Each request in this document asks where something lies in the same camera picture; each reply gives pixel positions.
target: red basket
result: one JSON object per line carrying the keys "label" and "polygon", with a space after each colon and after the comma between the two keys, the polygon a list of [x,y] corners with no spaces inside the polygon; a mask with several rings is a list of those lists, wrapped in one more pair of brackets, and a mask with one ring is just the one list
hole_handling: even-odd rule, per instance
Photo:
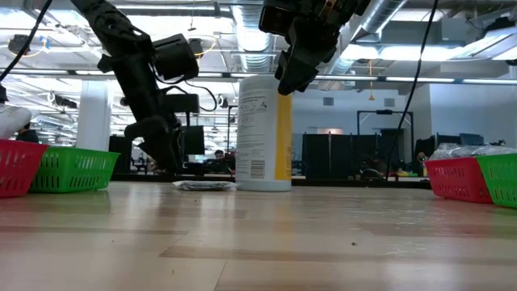
{"label": "red basket", "polygon": [[0,140],[0,198],[27,193],[48,145]]}
{"label": "red basket", "polygon": [[492,203],[475,158],[427,161],[426,168],[435,195],[460,201]]}

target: plastic basket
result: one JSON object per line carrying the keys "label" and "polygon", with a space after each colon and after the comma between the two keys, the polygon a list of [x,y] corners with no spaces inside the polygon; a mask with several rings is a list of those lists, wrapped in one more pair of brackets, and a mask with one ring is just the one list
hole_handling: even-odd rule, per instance
{"label": "plastic basket", "polygon": [[41,159],[31,192],[79,192],[107,187],[118,153],[50,147]]}
{"label": "plastic basket", "polygon": [[492,203],[475,158],[428,161],[426,168],[435,195],[452,200]]}
{"label": "plastic basket", "polygon": [[496,205],[517,208],[517,154],[477,157]]}
{"label": "plastic basket", "polygon": [[0,198],[27,193],[47,147],[25,141],[0,140]]}

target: green basket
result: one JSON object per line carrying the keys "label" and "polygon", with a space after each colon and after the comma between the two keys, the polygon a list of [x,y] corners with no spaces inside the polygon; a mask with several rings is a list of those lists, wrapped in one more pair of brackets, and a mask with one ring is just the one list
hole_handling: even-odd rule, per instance
{"label": "green basket", "polygon": [[517,208],[517,154],[476,157],[496,205]]}
{"label": "green basket", "polygon": [[79,192],[106,188],[119,153],[50,147],[40,162],[31,192]]}

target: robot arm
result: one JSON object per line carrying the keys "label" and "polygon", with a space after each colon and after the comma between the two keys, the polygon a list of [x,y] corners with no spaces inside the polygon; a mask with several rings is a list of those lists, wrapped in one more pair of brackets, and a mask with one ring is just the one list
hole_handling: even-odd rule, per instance
{"label": "robot arm", "polygon": [[199,73],[195,55],[183,35],[152,42],[149,35],[105,0],[71,0],[87,19],[110,56],[98,67],[113,71],[136,123],[125,129],[130,139],[143,137],[139,145],[157,164],[177,172],[182,163],[183,135],[177,112],[199,112],[197,95],[173,98],[158,88],[157,79],[187,80]]}
{"label": "robot arm", "polygon": [[259,28],[284,36],[290,44],[282,52],[275,77],[279,93],[305,91],[316,67],[336,52],[339,31],[353,14],[362,15],[370,0],[264,0]]}

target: yellow label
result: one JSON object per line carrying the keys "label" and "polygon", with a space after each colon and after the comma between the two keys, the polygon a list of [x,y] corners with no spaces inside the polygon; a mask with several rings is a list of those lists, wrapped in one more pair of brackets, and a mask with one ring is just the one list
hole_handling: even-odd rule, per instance
{"label": "yellow label", "polygon": [[276,119],[275,179],[290,181],[292,178],[292,104],[291,95],[278,94]]}

